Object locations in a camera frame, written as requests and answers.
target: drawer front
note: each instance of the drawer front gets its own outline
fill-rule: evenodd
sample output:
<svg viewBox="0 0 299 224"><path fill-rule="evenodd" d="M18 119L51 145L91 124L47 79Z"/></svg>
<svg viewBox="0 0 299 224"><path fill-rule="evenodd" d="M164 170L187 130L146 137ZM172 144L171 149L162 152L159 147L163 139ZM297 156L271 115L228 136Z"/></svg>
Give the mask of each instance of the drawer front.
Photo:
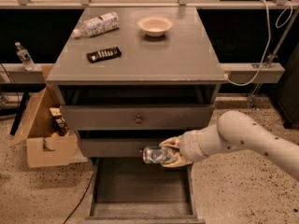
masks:
<svg viewBox="0 0 299 224"><path fill-rule="evenodd" d="M87 157L142 157L144 147L156 147L163 140L186 130L97 130L79 131L79 147Z"/></svg>
<svg viewBox="0 0 299 224"><path fill-rule="evenodd" d="M75 130L181 129L208 125L213 105L183 107L99 107L62 105L68 126Z"/></svg>

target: open cardboard box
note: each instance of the open cardboard box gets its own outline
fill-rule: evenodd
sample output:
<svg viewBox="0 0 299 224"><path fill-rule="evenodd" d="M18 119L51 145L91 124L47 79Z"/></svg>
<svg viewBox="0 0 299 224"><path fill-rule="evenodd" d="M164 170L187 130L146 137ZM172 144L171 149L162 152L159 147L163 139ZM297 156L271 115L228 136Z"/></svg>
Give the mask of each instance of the open cardboard box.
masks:
<svg viewBox="0 0 299 224"><path fill-rule="evenodd" d="M56 105L48 88L34 94L10 142L12 147L26 140L27 163L31 168L87 161L78 148L75 135L50 137L53 133L50 108Z"/></svg>

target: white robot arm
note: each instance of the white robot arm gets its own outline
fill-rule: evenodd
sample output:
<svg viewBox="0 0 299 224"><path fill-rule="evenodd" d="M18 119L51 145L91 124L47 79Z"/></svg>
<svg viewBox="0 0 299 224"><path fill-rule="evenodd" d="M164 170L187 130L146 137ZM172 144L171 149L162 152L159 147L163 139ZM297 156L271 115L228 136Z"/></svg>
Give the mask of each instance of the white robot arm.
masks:
<svg viewBox="0 0 299 224"><path fill-rule="evenodd" d="M299 181L299 146L277 137L247 115L228 111L217 122L202 130L186 132L160 144L175 150L164 167L178 167L198 162L217 153L241 149L253 150Z"/></svg>

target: white bowl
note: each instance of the white bowl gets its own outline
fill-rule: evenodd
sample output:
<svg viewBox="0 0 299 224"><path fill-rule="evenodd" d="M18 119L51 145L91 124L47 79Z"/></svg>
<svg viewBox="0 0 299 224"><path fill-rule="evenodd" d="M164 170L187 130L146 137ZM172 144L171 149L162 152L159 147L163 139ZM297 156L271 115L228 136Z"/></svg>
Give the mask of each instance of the white bowl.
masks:
<svg viewBox="0 0 299 224"><path fill-rule="evenodd" d="M138 26L149 36L162 36L173 25L173 22L163 16L149 16L138 21Z"/></svg>

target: terrazzo floor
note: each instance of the terrazzo floor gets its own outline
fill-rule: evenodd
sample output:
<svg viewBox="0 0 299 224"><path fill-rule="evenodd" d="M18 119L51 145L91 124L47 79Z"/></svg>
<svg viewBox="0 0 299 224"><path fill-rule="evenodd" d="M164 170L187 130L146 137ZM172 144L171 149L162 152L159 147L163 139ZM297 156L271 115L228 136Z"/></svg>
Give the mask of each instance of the terrazzo floor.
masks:
<svg viewBox="0 0 299 224"><path fill-rule="evenodd" d="M227 110L250 115L275 135L299 145L299 124L286 130L267 96L252 110L245 96L217 98L210 123ZM63 224L81 199L92 169L89 163L29 169L26 145L8 147L13 117L0 120L0 222ZM192 169L198 216L206 224L298 224L299 182L270 161L249 151L214 155ZM89 192L66 222L85 218Z"/></svg>

